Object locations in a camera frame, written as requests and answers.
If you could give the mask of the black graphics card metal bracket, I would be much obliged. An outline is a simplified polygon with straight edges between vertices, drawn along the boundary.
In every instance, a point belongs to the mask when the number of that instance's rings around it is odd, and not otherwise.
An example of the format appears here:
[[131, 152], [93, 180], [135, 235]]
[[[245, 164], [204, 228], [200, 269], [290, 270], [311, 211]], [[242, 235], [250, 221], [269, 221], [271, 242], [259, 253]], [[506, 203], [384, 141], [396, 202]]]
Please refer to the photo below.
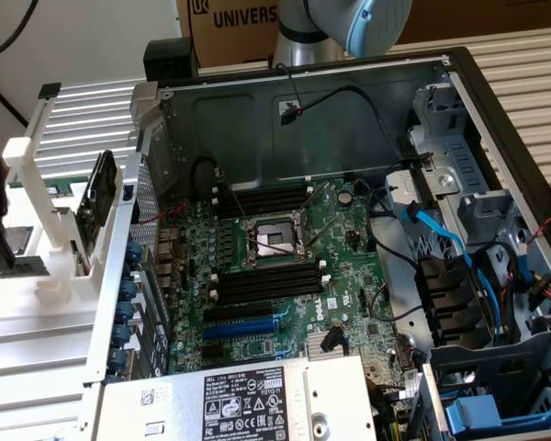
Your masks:
[[100, 153], [76, 211], [57, 209], [71, 247], [76, 275], [87, 276], [100, 231], [106, 226], [117, 192], [117, 166], [110, 150]]

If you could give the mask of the long black expansion slot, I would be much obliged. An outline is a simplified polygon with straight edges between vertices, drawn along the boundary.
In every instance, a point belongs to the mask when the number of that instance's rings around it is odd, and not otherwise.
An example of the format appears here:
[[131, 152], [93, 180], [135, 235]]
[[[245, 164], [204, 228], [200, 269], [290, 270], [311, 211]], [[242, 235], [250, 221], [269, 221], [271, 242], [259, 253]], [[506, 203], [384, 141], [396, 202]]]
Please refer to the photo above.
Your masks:
[[221, 306], [203, 311], [203, 323], [232, 322], [237, 320], [271, 317], [274, 308], [271, 302], [252, 302]]

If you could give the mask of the green RAM stick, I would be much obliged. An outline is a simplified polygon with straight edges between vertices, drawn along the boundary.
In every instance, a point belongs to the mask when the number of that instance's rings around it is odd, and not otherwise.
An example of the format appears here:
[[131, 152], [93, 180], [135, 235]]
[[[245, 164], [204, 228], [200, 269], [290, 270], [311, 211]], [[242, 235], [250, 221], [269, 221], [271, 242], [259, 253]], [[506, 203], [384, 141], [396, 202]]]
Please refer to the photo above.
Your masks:
[[85, 185], [87, 182], [88, 178], [85, 176], [48, 178], [43, 180], [44, 186], [52, 198], [72, 196], [72, 185]]

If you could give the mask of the blue expansion slot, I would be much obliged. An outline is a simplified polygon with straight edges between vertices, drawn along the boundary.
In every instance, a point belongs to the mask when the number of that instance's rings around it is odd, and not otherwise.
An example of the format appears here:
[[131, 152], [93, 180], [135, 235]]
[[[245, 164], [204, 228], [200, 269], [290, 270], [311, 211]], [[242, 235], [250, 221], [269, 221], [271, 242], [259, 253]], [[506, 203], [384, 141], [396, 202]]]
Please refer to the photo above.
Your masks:
[[279, 330], [279, 320], [273, 317], [232, 322], [205, 327], [203, 340], [238, 338], [256, 334], [274, 334]]

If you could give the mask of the RAM slot white latches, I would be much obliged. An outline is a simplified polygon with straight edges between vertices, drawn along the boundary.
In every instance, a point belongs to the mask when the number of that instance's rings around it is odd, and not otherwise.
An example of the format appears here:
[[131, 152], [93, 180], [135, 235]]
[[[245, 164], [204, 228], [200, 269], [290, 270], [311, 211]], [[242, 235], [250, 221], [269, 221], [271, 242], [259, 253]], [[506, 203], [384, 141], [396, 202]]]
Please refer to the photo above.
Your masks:
[[235, 280], [233, 282], [227, 282], [226, 284], [220, 284], [218, 281], [218, 274], [220, 273], [232, 273], [232, 272], [218, 272], [215, 275], [215, 278], [212, 278], [210, 280], [210, 286], [213, 287], [216, 290], [226, 289], [227, 287], [238, 287], [238, 286], [251, 286], [251, 285], [258, 285], [258, 284], [277, 284], [277, 285], [283, 285], [287, 282], [306, 282], [309, 283], [315, 282], [317, 284], [320, 283], [321, 277], [325, 274], [325, 272], [320, 269], [320, 274], [317, 276], [309, 276], [309, 277], [300, 277], [300, 276], [292, 276], [292, 277], [266, 277], [263, 279], [258, 278], [252, 278], [251, 280], [244, 279], [244, 280]]
[[303, 202], [309, 196], [306, 186], [282, 186], [282, 187], [263, 187], [247, 190], [230, 191], [226, 188], [217, 189], [212, 195], [219, 203], [226, 204], [228, 201], [234, 203], [238, 199], [243, 205], [252, 205], [260, 203], [279, 203], [300, 201]]
[[252, 215], [291, 211], [299, 209], [304, 202], [304, 198], [240, 199], [239, 201], [235, 201], [233, 198], [213, 198], [211, 206], [220, 218], [227, 219], [241, 217], [242, 214], [250, 217]]

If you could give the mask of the black plastic air shroud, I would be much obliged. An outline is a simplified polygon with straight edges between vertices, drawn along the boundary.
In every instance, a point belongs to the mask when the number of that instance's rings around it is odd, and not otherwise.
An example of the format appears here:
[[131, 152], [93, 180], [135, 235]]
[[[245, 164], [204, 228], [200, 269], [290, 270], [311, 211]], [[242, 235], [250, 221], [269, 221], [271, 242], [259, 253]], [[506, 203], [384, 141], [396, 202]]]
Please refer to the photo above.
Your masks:
[[418, 261], [415, 282], [436, 347], [481, 349], [492, 340], [487, 301], [478, 293], [465, 259], [432, 255]]

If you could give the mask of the silver power supply with label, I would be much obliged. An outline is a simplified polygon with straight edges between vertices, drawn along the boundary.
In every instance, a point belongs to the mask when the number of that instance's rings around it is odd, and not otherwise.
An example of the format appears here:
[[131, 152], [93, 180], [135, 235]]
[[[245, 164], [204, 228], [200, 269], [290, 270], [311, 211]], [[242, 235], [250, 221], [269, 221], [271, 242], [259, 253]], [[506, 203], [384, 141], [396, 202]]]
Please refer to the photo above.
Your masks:
[[377, 441], [357, 356], [108, 385], [89, 441]]

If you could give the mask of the plain brown cardboard box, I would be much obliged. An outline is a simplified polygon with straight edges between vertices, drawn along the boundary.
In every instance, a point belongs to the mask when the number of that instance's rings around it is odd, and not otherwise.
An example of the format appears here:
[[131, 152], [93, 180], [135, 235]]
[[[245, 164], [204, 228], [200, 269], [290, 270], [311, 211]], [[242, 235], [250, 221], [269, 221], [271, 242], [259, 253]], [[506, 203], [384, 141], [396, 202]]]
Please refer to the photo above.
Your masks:
[[399, 44], [551, 28], [551, 0], [413, 0]]

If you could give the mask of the green motherboard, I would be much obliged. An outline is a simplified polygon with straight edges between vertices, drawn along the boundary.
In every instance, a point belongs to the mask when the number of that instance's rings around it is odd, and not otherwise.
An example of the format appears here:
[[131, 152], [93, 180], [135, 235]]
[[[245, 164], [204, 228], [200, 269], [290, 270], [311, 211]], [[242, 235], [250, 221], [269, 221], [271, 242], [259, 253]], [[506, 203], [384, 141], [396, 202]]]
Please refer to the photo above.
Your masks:
[[[179, 200], [162, 214], [155, 246], [156, 263], [171, 261], [171, 290], [164, 295], [170, 312], [171, 340], [168, 370], [172, 374], [225, 368], [257, 362], [307, 357], [308, 334], [327, 332], [320, 344], [331, 352], [337, 345], [343, 356], [360, 358], [371, 397], [379, 441], [406, 441], [411, 406], [410, 385], [415, 383], [417, 352], [397, 328], [397, 314], [389, 303], [389, 286], [378, 253], [368, 246], [369, 218], [376, 193], [360, 184], [330, 180], [335, 184], [338, 219], [309, 250], [325, 274], [321, 293], [273, 300], [225, 303], [210, 286], [218, 272], [248, 269], [240, 265], [244, 219], [220, 218], [208, 198]], [[340, 191], [354, 196], [350, 207], [338, 202]], [[178, 227], [180, 241], [171, 243], [175, 258], [157, 256], [161, 229]], [[203, 311], [221, 306], [271, 302], [279, 320], [274, 334], [203, 340], [205, 327], [243, 322], [203, 323]], [[222, 344], [224, 357], [202, 360], [203, 345]]]

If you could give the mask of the thin metal locking lever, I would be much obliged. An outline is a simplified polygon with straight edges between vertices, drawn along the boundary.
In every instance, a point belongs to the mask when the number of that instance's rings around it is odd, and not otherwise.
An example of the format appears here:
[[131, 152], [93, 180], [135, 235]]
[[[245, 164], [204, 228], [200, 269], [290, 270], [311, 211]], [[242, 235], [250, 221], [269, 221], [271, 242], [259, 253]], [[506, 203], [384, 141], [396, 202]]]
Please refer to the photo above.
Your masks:
[[217, 178], [217, 182], [219, 184], [221, 184], [223, 187], [226, 188], [226, 192], [230, 194], [231, 198], [234, 200], [234, 202], [236, 203], [237, 207], [239, 208], [239, 211], [242, 215], [242, 218], [245, 220], [245, 221], [248, 221], [248, 218], [243, 210], [243, 207], [241, 205], [241, 202], [239, 201], [236, 193], [234, 192], [233, 188], [232, 188], [232, 185], [229, 183], [229, 181], [227, 180], [226, 178], [226, 175], [224, 174], [223, 171], [220, 170], [219, 167], [216, 167], [215, 168], [215, 175], [216, 175], [216, 178]]
[[305, 249], [312, 248], [338, 219], [335, 184], [322, 181], [313, 188], [298, 211]]

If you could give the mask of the silver metal disk bay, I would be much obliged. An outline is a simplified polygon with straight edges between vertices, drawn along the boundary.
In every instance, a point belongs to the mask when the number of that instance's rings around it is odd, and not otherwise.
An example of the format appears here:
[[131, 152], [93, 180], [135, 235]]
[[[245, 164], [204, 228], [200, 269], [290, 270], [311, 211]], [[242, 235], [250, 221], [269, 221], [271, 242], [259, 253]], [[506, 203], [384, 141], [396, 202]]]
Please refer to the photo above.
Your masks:
[[511, 192], [489, 176], [478, 130], [455, 87], [419, 89], [413, 111], [419, 123], [411, 128], [410, 141], [417, 153], [431, 155], [424, 173], [437, 200], [436, 219], [468, 247], [503, 242], [526, 252], [520, 210]]

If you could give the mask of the silver finned heatsink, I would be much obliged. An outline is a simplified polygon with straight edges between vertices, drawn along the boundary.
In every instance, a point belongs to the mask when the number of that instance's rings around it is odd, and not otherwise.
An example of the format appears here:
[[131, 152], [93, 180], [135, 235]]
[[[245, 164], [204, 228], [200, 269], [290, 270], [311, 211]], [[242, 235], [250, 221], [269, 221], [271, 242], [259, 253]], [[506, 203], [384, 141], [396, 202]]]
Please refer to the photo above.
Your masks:
[[325, 353], [322, 350], [320, 344], [327, 334], [327, 332], [308, 334], [305, 344], [305, 352], [309, 361], [319, 361], [343, 357], [343, 348], [340, 345], [337, 345], [331, 352]]

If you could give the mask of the grey metal drive cage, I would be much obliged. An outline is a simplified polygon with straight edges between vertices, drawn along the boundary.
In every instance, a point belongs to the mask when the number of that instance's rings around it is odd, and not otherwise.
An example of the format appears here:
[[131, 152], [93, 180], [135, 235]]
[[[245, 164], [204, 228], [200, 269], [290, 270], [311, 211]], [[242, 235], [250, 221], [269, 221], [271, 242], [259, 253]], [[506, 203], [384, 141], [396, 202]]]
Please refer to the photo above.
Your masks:
[[[513, 345], [471, 350], [432, 350], [410, 414], [409, 436], [420, 441], [458, 441], [445, 409], [456, 399], [491, 395], [501, 418], [551, 408], [551, 332]], [[462, 441], [551, 441], [551, 429]]]

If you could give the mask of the black box device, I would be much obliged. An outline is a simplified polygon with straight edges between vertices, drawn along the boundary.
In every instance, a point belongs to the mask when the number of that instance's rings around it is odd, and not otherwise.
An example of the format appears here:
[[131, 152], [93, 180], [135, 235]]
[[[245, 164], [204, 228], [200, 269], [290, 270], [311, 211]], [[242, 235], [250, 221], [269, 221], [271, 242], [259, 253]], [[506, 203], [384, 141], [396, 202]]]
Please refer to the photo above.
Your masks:
[[149, 82], [196, 77], [194, 43], [190, 37], [152, 40], [143, 54], [143, 66]]

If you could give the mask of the open PC case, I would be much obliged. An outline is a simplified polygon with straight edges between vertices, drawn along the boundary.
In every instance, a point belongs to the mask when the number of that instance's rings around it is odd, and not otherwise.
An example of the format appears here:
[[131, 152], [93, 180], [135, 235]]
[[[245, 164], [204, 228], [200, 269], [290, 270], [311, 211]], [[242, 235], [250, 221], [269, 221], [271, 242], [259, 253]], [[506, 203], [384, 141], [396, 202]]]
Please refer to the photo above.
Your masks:
[[[468, 247], [436, 219], [438, 209], [424, 210], [414, 201], [399, 217], [393, 213], [386, 177], [411, 170], [420, 185], [431, 158], [410, 141], [419, 123], [415, 93], [441, 83], [454, 86], [463, 99], [489, 176], [511, 192], [520, 210], [524, 253], [503, 242]], [[492, 319], [492, 340], [481, 349], [551, 332], [551, 187], [467, 50], [148, 81], [135, 88], [131, 113], [137, 150], [124, 172], [78, 441], [89, 441], [106, 386], [179, 375], [168, 370], [170, 312], [158, 282], [155, 246], [165, 211], [179, 200], [208, 198], [225, 188], [217, 182], [216, 167], [234, 189], [340, 179], [376, 193], [367, 243], [378, 253], [398, 331], [417, 352], [406, 441], [420, 441], [409, 436], [410, 414], [422, 367], [442, 347], [433, 344], [415, 282], [422, 256], [465, 259]], [[143, 248], [138, 266], [125, 263], [128, 241]], [[131, 337], [120, 348], [127, 365], [114, 372], [107, 369], [107, 357], [116, 348], [111, 332], [122, 278], [136, 284], [137, 295], [126, 324]]]

